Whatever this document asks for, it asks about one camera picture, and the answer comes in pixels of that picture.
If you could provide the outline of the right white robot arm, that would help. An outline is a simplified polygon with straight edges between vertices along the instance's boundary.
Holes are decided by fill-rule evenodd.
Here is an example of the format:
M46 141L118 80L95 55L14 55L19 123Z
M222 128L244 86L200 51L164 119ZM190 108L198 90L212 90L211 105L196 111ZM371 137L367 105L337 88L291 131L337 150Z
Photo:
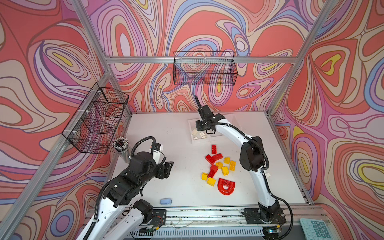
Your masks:
M269 168L269 160L261 138L245 134L222 114L215 115L207 105L198 103L198 113L201 118L196 121L198 131L205 131L207 134L219 132L241 148L240 164L250 173L255 185L261 220L264 223L279 221L280 224L285 224L287 220L280 206L282 199L272 194L266 177L265 170Z

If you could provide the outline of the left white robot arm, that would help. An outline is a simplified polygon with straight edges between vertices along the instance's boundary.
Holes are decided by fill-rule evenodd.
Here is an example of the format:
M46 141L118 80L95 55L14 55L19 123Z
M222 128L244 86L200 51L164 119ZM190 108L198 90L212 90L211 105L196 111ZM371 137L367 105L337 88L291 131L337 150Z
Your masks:
M153 206L140 199L144 186L152 179L170 176L173 162L167 162L163 146L153 142L149 152L131 152L130 163L101 189L93 217L77 237L79 240L123 240L153 217Z

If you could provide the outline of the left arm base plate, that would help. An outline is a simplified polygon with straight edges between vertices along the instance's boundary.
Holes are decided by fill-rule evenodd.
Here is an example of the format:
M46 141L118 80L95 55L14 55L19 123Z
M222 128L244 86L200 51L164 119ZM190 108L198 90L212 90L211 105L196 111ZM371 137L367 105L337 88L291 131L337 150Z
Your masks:
M152 212L151 220L148 225L154 227L161 227L166 223L167 210L166 209L154 209Z

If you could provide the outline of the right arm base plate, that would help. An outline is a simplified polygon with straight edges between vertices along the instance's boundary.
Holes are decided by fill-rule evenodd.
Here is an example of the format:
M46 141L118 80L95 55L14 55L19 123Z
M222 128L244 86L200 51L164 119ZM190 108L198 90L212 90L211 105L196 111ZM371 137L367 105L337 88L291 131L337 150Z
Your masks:
M284 225L287 223L285 214L283 213L282 209L277 210L275 216L268 221L262 219L261 211L259 208L245 208L243 211L241 211L241 214L246 218L248 225Z

